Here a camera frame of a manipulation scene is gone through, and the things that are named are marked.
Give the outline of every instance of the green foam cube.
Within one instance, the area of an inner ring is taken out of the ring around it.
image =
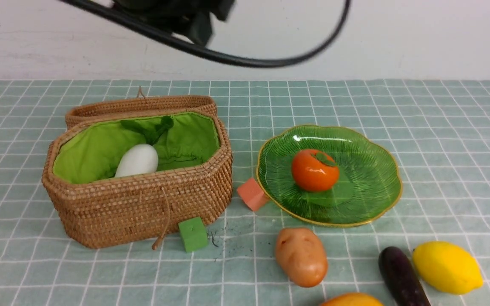
[[[194,252],[208,245],[208,232],[201,217],[180,222],[179,232],[186,252]]]

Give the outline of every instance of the black cable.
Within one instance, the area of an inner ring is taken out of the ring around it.
[[[148,37],[166,46],[172,47],[174,49],[183,51],[188,54],[192,54],[193,56],[197,56],[205,60],[210,60],[212,62],[219,62],[222,64],[241,66],[247,68],[280,68],[280,67],[291,66],[295,64],[300,64],[301,62],[309,60],[314,56],[316,56],[317,54],[321,53],[333,41],[335,41],[335,39],[342,31],[344,24],[348,18],[350,2],[351,2],[351,0],[345,0],[344,10],[342,12],[342,15],[340,16],[340,20],[336,25],[333,33],[328,37],[327,40],[321,43],[321,45],[317,46],[317,48],[305,54],[302,54],[300,56],[265,60],[265,59],[233,56],[229,54],[224,54],[222,52],[209,50],[202,46],[195,45],[194,43],[190,43],[181,40],[177,37],[173,37],[170,34],[165,33],[164,31],[161,31],[150,25],[144,24],[128,15],[121,14],[114,10],[110,10],[105,6],[102,6],[101,4],[98,4],[91,0],[60,0],[60,1],[75,6],[76,8],[80,8],[84,11],[90,12],[103,19],[112,21],[113,23],[121,25],[127,29],[130,29],[131,31],[134,31],[142,36]]]

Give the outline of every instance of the green fabric lining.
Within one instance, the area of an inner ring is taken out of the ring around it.
[[[145,128],[159,124],[162,116],[131,118]],[[157,171],[193,167],[206,162],[220,147],[214,121],[198,113],[172,115],[174,125],[154,148]],[[52,171],[72,184],[110,179],[120,159],[131,147],[146,143],[145,137],[123,128],[119,120],[99,122],[83,130],[60,148]]]

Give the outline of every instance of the pink foam block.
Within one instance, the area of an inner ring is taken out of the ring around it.
[[[270,200],[254,178],[249,178],[247,182],[239,186],[237,188],[237,193],[243,202],[245,202],[245,205],[252,211],[259,210]]]

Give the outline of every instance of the eggplant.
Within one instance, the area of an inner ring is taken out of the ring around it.
[[[389,246],[379,254],[379,271],[399,306],[430,306],[412,263],[401,249]]]

